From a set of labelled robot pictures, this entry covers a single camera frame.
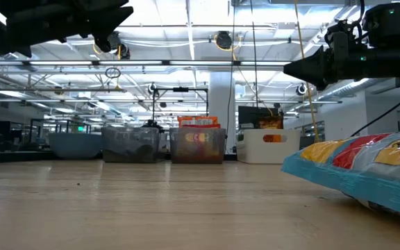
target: colorful packaging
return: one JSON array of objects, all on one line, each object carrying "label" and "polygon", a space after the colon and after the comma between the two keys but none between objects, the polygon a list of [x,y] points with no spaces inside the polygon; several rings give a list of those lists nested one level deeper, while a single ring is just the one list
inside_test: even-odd
[{"label": "colorful packaging", "polygon": [[282,171],[400,213],[400,132],[316,143]]},{"label": "colorful packaging", "polygon": [[283,116],[273,115],[269,117],[261,117],[258,124],[259,128],[283,129]]},{"label": "colorful packaging", "polygon": [[178,126],[183,127],[185,125],[215,125],[219,123],[217,117],[211,116],[183,116],[177,117]]}]

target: white plastic bin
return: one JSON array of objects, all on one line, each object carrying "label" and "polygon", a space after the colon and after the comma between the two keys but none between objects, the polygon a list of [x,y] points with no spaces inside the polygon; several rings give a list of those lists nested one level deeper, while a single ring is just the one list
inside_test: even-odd
[{"label": "white plastic bin", "polygon": [[[270,138],[280,142],[270,142]],[[246,129],[243,138],[237,140],[237,159],[251,164],[281,164],[299,150],[299,144],[297,130]]]}]

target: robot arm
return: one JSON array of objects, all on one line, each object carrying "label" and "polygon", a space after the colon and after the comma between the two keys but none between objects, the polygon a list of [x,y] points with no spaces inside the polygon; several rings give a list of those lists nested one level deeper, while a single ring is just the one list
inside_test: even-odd
[{"label": "robot arm", "polygon": [[342,20],[328,28],[327,50],[320,47],[314,55],[285,65],[283,72],[318,90],[343,79],[387,77],[397,77],[400,87],[400,3],[375,6],[362,22],[362,29],[368,32],[363,37],[368,37],[370,48],[361,42],[361,35],[357,39],[353,35],[360,22]]},{"label": "robot arm", "polygon": [[18,51],[31,57],[30,46],[66,37],[93,35],[104,52],[111,51],[108,37],[133,13],[122,7],[128,0],[0,0],[0,55]]}]

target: orange object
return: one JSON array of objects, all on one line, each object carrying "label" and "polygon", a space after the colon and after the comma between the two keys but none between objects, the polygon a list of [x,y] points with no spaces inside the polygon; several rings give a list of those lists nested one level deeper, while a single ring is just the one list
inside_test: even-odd
[{"label": "orange object", "polygon": [[264,142],[282,142],[282,135],[264,135]]},{"label": "orange object", "polygon": [[195,116],[195,117],[177,117],[178,126],[185,125],[215,125],[219,123],[218,117]]}]

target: orange label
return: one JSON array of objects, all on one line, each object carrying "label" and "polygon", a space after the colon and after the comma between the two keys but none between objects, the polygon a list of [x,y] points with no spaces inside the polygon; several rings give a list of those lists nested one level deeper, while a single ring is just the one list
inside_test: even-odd
[{"label": "orange label", "polygon": [[208,134],[205,133],[188,133],[185,135],[188,142],[207,142]]}]

